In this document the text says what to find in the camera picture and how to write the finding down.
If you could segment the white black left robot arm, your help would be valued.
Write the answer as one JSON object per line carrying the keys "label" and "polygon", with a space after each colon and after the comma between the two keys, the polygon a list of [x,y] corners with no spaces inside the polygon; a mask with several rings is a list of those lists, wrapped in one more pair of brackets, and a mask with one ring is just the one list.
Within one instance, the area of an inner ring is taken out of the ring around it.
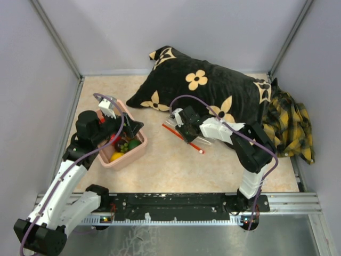
{"label": "white black left robot arm", "polygon": [[107,210],[111,205],[108,188],[90,185],[68,209],[66,202],[80,179],[90,169],[99,151],[111,145],[120,135],[134,137],[144,126],[123,112],[104,122],[95,111],[78,115],[76,133],[62,157],[57,175],[38,206],[25,220],[13,227],[21,245],[20,254],[29,249],[35,254],[59,255],[75,227],[91,212]]}

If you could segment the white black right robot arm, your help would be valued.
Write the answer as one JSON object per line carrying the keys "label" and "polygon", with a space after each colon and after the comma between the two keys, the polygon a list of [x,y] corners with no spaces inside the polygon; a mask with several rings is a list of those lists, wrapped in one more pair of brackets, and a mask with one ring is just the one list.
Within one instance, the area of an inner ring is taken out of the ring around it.
{"label": "white black right robot arm", "polygon": [[192,107],[178,108],[170,118],[186,143],[197,137],[219,140],[232,146],[244,168],[232,211],[254,210],[267,166],[275,155],[275,147],[259,123],[228,123],[213,116],[200,116]]}

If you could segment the clear zip bag red zipper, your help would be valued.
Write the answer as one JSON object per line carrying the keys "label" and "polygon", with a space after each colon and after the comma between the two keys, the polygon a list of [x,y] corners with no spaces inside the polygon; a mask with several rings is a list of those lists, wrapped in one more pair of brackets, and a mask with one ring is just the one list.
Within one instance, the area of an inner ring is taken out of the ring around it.
{"label": "clear zip bag red zipper", "polygon": [[192,148],[194,148],[198,153],[204,154],[206,152],[206,149],[210,146],[212,146],[215,142],[214,139],[207,139],[203,137],[195,137],[194,139],[187,140],[182,133],[179,132],[179,130],[176,128],[177,123],[171,119],[170,117],[167,118],[163,123],[162,126],[166,128],[169,132],[174,134],[176,137],[180,138],[182,141],[184,141],[187,145],[190,145]]}

